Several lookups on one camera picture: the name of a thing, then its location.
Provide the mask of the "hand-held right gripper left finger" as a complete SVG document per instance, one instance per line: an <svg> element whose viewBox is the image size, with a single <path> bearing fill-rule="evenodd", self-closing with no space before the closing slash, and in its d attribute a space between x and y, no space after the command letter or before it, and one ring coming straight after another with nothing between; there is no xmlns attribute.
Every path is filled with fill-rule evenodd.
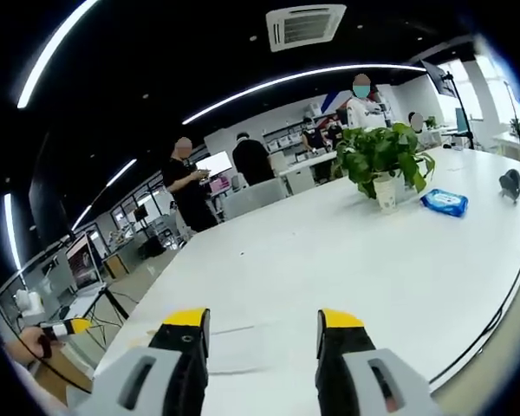
<svg viewBox="0 0 520 416"><path fill-rule="evenodd" d="M126 351L94 379L77 415L200 415L208 386L210 310L169 315L146 347Z"/></svg>

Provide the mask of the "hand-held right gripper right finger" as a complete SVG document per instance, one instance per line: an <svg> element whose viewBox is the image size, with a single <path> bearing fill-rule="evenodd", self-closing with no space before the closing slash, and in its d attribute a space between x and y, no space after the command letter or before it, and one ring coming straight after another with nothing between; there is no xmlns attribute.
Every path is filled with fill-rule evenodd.
<svg viewBox="0 0 520 416"><path fill-rule="evenodd" d="M315 387L322 415L440 415L429 383L388 348L376 348L348 312L317 315Z"/></svg>

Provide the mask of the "person's left hand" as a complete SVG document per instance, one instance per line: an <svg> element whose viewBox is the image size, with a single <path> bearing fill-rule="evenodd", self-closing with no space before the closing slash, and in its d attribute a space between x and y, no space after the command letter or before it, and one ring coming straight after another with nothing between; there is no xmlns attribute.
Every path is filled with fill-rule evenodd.
<svg viewBox="0 0 520 416"><path fill-rule="evenodd" d="M52 356L50 340L40 327L24 328L14 339L6 341L4 347L13 361L25 368Z"/></svg>

